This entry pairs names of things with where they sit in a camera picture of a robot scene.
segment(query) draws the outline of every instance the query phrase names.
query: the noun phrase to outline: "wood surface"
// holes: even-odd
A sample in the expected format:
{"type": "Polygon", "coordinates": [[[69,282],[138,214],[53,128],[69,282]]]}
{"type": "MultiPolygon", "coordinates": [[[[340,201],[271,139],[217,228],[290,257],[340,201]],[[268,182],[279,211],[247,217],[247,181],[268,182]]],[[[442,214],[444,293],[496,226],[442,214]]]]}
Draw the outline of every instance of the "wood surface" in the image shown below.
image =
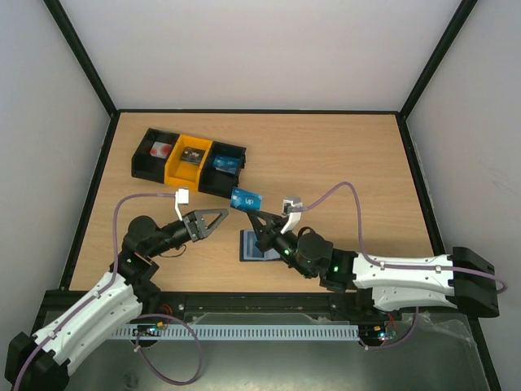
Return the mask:
{"type": "MultiPolygon", "coordinates": [[[[123,113],[94,202],[72,279],[72,290],[88,290],[113,261],[112,212],[122,197],[174,188],[130,176],[130,160],[148,128],[170,130],[247,148],[240,186],[261,193],[262,209],[280,213],[284,196],[310,204],[340,181],[361,197],[364,238],[374,255],[432,255],[425,222],[394,116],[314,114],[123,113]]],[[[230,201],[190,193],[192,209],[229,207],[230,201]]],[[[146,214],[162,226],[176,219],[173,201],[130,200],[120,211],[120,243],[132,218],[146,214]]],[[[353,197],[347,187],[304,213],[311,226],[336,248],[359,250],[353,197]]],[[[246,214],[230,215],[208,239],[189,243],[179,258],[157,257],[153,281],[163,291],[325,292],[283,262],[240,262],[239,231],[246,214]]]]}

